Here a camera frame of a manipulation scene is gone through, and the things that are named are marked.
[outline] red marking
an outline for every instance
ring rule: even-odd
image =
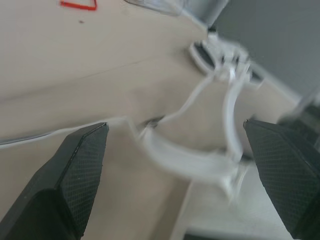
[[[81,5],[81,4],[72,3],[72,2],[65,2],[64,0],[61,0],[60,5],[63,7],[68,7],[68,8],[95,11],[95,10],[97,10],[97,7],[98,7],[97,0],[93,0],[93,2],[94,2],[94,6],[86,6],[86,5]]]

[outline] white plastic object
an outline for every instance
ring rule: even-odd
[[[194,102],[201,91],[218,76],[228,72],[229,87],[223,103],[224,133],[226,153],[201,152],[179,146],[161,137],[151,126],[147,126],[142,137],[142,145],[162,168],[194,182],[216,184],[220,186],[230,201],[237,198],[247,166],[239,164],[243,149],[235,127],[234,108],[236,100],[246,82],[248,64],[239,64],[235,69],[225,64],[210,76],[207,76],[191,93],[186,103],[177,112],[165,116],[158,124],[179,117]]]

